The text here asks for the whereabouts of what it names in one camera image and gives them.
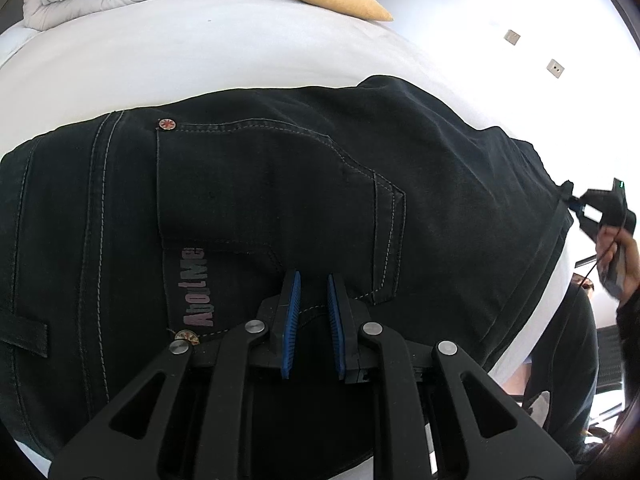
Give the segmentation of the black jacket forearm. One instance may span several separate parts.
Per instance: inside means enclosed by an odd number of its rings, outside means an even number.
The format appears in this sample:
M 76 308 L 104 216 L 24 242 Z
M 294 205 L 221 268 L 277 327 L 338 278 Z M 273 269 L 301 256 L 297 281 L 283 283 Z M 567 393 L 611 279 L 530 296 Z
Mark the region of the black jacket forearm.
M 622 376 L 625 406 L 631 406 L 639 395 L 640 382 L 640 332 L 639 289 L 616 310 L 616 324 L 622 352 Z

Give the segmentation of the person's right hand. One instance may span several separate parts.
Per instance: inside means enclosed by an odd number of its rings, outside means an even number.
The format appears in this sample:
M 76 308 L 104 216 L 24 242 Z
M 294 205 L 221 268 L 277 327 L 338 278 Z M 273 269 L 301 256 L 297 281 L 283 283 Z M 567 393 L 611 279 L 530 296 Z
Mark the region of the person's right hand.
M 620 292 L 610 295 L 624 304 L 639 287 L 639 251 L 636 240 L 624 228 L 602 226 L 597 241 L 597 269 L 602 285 L 605 285 L 608 271 L 615 269 L 623 278 Z

